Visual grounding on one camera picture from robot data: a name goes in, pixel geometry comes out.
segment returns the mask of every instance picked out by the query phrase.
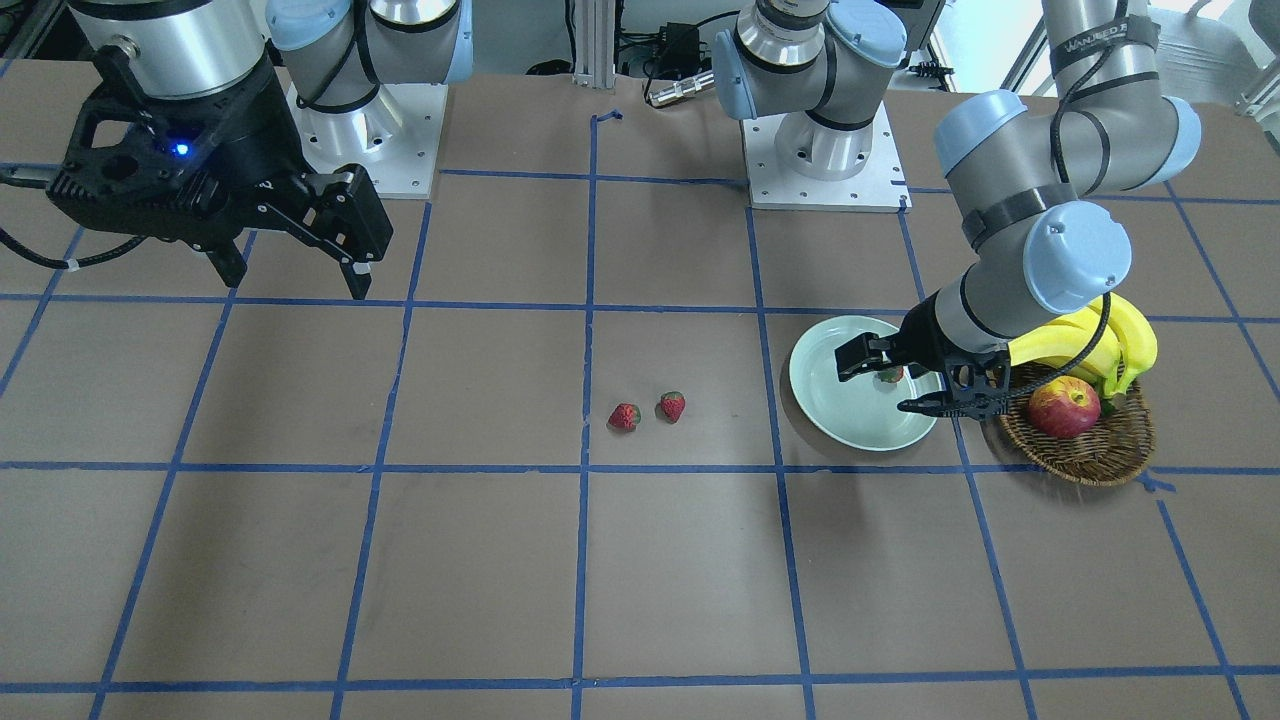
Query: apple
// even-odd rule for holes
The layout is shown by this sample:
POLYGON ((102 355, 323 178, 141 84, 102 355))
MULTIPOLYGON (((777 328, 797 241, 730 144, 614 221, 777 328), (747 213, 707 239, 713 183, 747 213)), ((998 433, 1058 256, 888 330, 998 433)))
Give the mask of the apple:
POLYGON ((1089 383, 1062 375, 1032 393, 1027 415, 1043 433, 1073 438, 1092 428, 1102 414, 1102 402, 1089 383))

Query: basket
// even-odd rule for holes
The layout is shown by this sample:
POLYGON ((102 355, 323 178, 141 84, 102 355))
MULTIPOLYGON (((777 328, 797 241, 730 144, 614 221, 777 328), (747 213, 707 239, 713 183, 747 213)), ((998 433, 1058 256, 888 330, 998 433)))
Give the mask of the basket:
MULTIPOLYGON (((1024 387, 1052 372, 1038 363, 1018 365, 1010 384, 1024 387)), ((1029 400, 1030 395, 1010 400, 1009 414, 998 416, 1000 425, 1019 450, 1053 475, 1085 486, 1119 486, 1142 474, 1151 461, 1156 432, 1138 382, 1129 386, 1128 393, 1112 398, 1114 413, 1074 438, 1051 437, 1032 425, 1027 418, 1029 400)))

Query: plate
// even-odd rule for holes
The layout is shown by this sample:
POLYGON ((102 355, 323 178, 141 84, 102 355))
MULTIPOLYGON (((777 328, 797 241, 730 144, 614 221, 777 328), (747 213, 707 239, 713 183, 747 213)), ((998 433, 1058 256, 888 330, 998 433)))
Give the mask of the plate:
POLYGON ((836 348, 874 332, 886 336, 897 328, 876 318, 844 315, 809 328, 791 350, 791 391, 800 410, 832 438, 859 450, 901 450, 923 438, 937 418, 902 413, 897 404, 942 389, 942 377, 929 373, 897 383, 863 373, 849 382, 836 375, 836 348))

